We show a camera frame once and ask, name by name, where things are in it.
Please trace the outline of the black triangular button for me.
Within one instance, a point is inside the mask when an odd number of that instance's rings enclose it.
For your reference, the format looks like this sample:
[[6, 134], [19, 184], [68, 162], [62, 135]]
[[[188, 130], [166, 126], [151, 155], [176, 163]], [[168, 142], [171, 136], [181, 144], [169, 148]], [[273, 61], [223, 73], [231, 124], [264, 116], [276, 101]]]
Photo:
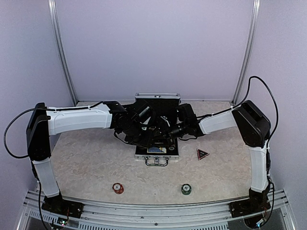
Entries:
[[197, 149], [197, 157], [198, 157], [198, 160], [202, 160], [203, 158], [209, 156], [210, 154], [201, 150], [201, 149]]

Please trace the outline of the blue playing card deck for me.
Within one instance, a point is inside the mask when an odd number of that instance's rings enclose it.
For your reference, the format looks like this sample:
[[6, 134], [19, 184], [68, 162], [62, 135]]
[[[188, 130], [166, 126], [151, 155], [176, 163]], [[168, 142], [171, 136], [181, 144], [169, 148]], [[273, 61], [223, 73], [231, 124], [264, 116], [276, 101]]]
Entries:
[[147, 149], [147, 153], [161, 153], [166, 154], [166, 148], [164, 147], [151, 147]]

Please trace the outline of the aluminium poker case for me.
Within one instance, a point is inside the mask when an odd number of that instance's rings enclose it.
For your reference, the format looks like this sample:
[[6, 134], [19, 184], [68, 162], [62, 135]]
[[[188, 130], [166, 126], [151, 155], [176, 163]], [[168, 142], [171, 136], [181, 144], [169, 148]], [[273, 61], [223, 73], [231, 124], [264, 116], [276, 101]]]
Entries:
[[180, 104], [180, 94], [179, 93], [136, 93], [135, 101], [140, 99], [146, 100], [149, 105], [156, 112], [155, 121], [150, 129], [156, 128], [156, 134], [161, 135], [159, 139], [156, 139], [152, 147], [164, 147], [166, 148], [166, 154], [161, 153], [147, 153], [148, 148], [136, 147], [135, 159], [145, 160], [147, 166], [160, 166], [165, 167], [168, 165], [169, 160], [178, 160], [178, 145], [177, 139], [175, 139], [176, 148], [173, 151], [168, 150], [168, 144], [166, 140], [166, 134], [170, 126], [167, 121], [165, 121], [161, 115], [165, 113], [169, 108], [173, 108]]

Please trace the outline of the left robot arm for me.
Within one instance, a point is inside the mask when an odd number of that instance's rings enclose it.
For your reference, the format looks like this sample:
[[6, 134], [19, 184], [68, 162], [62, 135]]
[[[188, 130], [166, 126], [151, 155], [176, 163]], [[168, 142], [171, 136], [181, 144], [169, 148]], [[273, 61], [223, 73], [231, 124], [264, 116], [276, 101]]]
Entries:
[[145, 134], [142, 127], [149, 125], [156, 117], [154, 109], [144, 100], [128, 105], [107, 101], [62, 108], [38, 103], [35, 108], [17, 115], [8, 126], [26, 112], [32, 113], [26, 130], [27, 157], [41, 189], [49, 198], [48, 205], [57, 213], [67, 209], [67, 202], [59, 196], [60, 189], [51, 162], [50, 136], [82, 129], [109, 128], [116, 133], [123, 132], [128, 144], [147, 148], [150, 142], [143, 140]]

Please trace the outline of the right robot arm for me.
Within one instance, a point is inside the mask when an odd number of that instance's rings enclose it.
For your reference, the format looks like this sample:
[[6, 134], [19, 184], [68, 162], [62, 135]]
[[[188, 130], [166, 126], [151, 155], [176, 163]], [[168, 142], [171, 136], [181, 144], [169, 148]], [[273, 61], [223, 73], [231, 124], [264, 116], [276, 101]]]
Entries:
[[257, 212], [264, 205], [263, 197], [273, 186], [269, 144], [277, 125], [272, 127], [268, 117], [246, 97], [239, 104], [213, 114], [197, 117], [189, 104], [184, 112], [187, 115], [182, 122], [168, 130], [173, 138], [184, 135], [198, 138], [216, 131], [238, 128], [251, 159], [250, 198], [245, 202], [245, 208], [248, 212]]

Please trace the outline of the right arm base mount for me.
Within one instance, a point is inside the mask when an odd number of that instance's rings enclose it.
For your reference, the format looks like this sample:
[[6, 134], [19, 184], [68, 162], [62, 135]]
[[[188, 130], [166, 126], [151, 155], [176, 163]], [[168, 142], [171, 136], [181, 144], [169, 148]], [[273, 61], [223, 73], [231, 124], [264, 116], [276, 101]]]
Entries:
[[256, 192], [250, 188], [247, 199], [234, 201], [229, 204], [232, 218], [250, 215], [270, 209], [271, 205], [268, 199], [268, 192], [268, 189], [262, 192]]

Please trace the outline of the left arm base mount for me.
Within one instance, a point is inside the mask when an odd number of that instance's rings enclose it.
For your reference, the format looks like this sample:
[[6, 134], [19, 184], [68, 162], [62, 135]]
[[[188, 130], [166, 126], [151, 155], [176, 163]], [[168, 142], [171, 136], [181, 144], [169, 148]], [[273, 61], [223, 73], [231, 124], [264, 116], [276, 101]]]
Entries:
[[83, 203], [66, 200], [61, 194], [54, 197], [44, 197], [42, 209], [62, 216], [81, 218]]

